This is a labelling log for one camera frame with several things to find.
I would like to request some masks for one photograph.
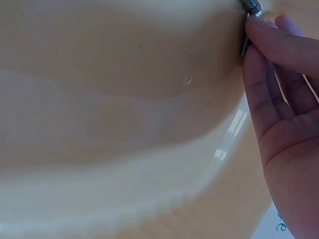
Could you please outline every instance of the sink basin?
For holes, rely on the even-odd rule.
[[[1,238],[111,234],[219,188],[250,125],[242,17],[235,0],[1,1]]]

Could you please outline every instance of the fingernail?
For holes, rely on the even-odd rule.
[[[269,27],[262,17],[256,17],[254,15],[249,17],[251,23],[257,27]]]

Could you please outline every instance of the finger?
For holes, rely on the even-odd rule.
[[[276,25],[279,29],[290,34],[304,35],[302,30],[289,17],[277,17]],[[302,74],[280,65],[276,65],[276,72],[286,99],[297,115],[306,114],[319,108],[316,97]]]
[[[277,114],[281,120],[290,120],[295,117],[293,109],[285,102],[280,91],[278,81],[275,75],[275,66],[272,62],[268,63],[267,85],[270,98],[274,104]]]
[[[280,121],[267,85],[267,59],[254,47],[247,50],[243,74],[248,105],[257,139]]]
[[[310,77],[319,77],[319,41],[271,28],[256,16],[248,18],[246,32],[272,62]]]

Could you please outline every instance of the ceramic sink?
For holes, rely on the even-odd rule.
[[[314,8],[261,4],[315,37]],[[238,1],[3,0],[0,28],[0,238],[170,238],[202,197],[218,238],[257,226],[237,223],[270,204]]]

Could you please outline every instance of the metal fitting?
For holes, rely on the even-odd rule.
[[[250,15],[261,15],[262,10],[258,0],[239,0],[245,12]]]

